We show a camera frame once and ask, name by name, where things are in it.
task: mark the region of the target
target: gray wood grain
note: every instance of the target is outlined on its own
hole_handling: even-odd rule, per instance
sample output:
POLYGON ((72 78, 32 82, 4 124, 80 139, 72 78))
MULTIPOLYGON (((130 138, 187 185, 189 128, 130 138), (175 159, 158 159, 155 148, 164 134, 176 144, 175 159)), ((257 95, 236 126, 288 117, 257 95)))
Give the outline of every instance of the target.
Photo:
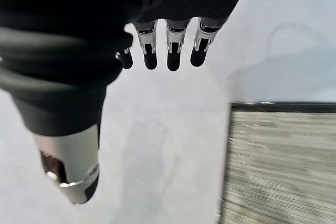
POLYGON ((222 223, 336 223, 336 113, 233 112, 222 223))

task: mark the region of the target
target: white surface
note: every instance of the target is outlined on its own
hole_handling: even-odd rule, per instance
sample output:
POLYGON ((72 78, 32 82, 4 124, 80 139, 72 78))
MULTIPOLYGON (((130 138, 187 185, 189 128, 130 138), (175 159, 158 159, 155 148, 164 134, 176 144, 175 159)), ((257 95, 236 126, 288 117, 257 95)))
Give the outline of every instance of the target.
POLYGON ((12 223, 214 223, 229 101, 334 101, 336 0, 241 0, 193 68, 196 21, 181 67, 134 66, 108 90, 95 196, 73 206, 43 174, 38 152, 8 95, 0 93, 0 218, 12 223))

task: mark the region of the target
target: black fabric sleeve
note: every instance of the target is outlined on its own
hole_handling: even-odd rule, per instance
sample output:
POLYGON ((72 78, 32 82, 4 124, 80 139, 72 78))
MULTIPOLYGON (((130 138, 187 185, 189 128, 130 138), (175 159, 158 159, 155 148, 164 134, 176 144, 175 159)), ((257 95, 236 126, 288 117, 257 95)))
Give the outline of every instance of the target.
POLYGON ((34 133, 100 123, 106 86, 131 46, 125 24, 160 0, 0 0, 0 88, 34 133))

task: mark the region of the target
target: robotic hand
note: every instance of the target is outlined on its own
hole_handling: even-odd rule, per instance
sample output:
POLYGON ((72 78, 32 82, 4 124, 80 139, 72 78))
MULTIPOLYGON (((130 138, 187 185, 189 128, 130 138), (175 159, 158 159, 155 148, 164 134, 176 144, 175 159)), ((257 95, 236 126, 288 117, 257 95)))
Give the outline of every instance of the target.
POLYGON ((176 71, 188 23, 200 17, 191 55, 199 67, 237 2, 0 0, 0 87, 33 133, 47 177, 72 203, 87 202, 98 184, 106 87, 132 66, 125 24, 134 24, 154 69, 156 21, 164 18, 167 66, 176 71))

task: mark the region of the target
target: metal finger segment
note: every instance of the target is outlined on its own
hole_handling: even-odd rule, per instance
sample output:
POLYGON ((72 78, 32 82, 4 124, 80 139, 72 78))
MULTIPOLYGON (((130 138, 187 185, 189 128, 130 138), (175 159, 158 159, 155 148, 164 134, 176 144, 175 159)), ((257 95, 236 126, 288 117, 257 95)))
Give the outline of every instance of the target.
POLYGON ((129 48, 117 52, 117 57, 121 61, 124 69, 130 69, 133 66, 133 59, 129 48))
POLYGON ((189 22, 190 19, 180 21, 166 20, 168 48, 167 66, 171 71, 176 71, 180 67, 181 50, 189 22))
POLYGON ((209 46, 214 41, 217 33, 225 24, 227 19, 228 18, 215 20, 205 17, 198 19, 194 48, 190 59, 193 66, 199 67, 204 63, 209 46))
POLYGON ((154 20, 147 23, 134 22, 133 25, 139 38, 139 43, 143 52, 144 62, 148 69, 157 66, 156 58, 156 23, 154 20))

